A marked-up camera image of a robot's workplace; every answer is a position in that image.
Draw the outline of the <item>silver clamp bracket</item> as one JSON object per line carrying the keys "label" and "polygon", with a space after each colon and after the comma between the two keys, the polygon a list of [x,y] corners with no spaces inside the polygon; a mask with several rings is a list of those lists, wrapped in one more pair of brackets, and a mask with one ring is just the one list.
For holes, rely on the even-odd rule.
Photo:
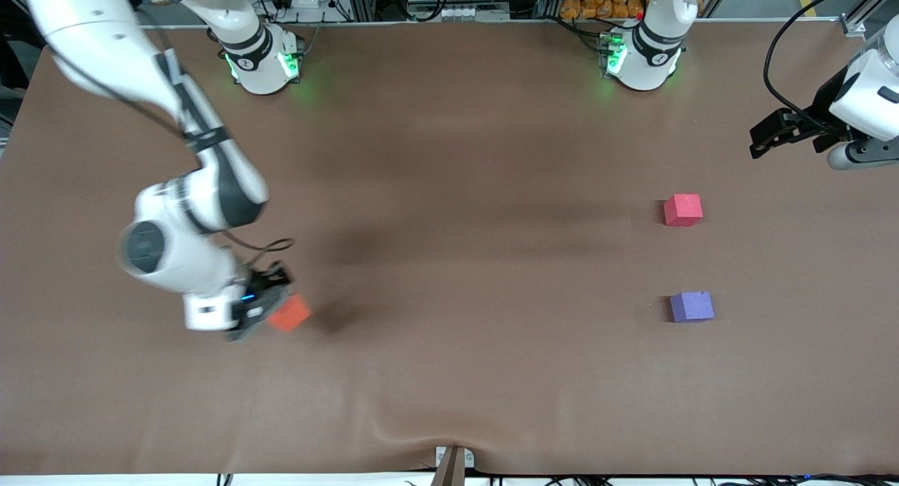
{"label": "silver clamp bracket", "polygon": [[475,469],[475,454],[465,447],[436,447],[434,468],[439,468],[446,457],[456,457],[466,469]]}

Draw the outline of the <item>orange foam block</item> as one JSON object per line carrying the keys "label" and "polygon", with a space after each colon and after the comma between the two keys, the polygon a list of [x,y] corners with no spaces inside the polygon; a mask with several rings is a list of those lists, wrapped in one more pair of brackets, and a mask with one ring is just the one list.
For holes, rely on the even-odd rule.
{"label": "orange foam block", "polygon": [[313,314],[306,301],[298,294],[290,294],[267,319],[270,328],[289,333],[298,328]]}

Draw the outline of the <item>brown table cover sheet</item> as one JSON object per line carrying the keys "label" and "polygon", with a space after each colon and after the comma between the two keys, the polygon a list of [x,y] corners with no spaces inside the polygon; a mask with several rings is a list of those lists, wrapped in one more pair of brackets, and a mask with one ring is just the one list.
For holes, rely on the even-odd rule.
{"label": "brown table cover sheet", "polygon": [[[899,474],[899,165],[753,160],[773,22],[701,22],[661,88],[555,23],[320,32],[301,83],[178,57],[265,176],[245,242],[313,314],[228,344],[116,255],[179,140],[36,66],[0,157],[0,475]],[[698,194],[697,225],[664,224]],[[670,297],[716,317],[675,323]]]}

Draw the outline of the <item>purple foam block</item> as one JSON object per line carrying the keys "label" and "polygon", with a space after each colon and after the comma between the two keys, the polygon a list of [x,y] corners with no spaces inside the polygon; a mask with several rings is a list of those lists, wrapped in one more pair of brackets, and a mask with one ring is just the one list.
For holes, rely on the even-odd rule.
{"label": "purple foam block", "polygon": [[716,313],[708,291],[691,291],[670,297],[672,320],[675,323],[709,322]]}

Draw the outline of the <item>aluminium frame strut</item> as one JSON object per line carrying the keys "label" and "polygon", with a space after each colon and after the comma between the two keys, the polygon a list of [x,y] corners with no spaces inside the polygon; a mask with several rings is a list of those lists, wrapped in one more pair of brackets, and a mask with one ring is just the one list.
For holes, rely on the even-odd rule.
{"label": "aluminium frame strut", "polygon": [[888,1],[889,0],[860,0],[844,13],[848,18],[863,20],[866,25],[867,19],[870,18],[871,15],[874,15],[874,13],[881,7],[885,6]]}

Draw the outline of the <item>white terminal block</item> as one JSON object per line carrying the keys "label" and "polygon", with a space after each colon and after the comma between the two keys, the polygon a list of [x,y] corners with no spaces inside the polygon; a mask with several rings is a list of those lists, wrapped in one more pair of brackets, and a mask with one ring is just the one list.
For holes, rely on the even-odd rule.
{"label": "white terminal block", "polygon": [[503,6],[450,5],[440,10],[431,22],[503,22],[513,18]]}

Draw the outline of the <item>pile of orange objects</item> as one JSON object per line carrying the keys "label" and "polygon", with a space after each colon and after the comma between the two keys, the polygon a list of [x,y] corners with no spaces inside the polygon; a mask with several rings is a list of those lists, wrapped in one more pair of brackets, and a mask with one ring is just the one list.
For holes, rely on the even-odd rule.
{"label": "pile of orange objects", "polygon": [[559,18],[564,20],[641,19],[648,0],[562,0]]}

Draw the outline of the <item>red foam block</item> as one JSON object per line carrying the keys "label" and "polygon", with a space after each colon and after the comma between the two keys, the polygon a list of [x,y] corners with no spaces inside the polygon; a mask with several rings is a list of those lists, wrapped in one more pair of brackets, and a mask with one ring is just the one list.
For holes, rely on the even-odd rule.
{"label": "red foam block", "polygon": [[697,225],[705,217],[698,194],[673,194],[662,205],[664,224],[674,228]]}

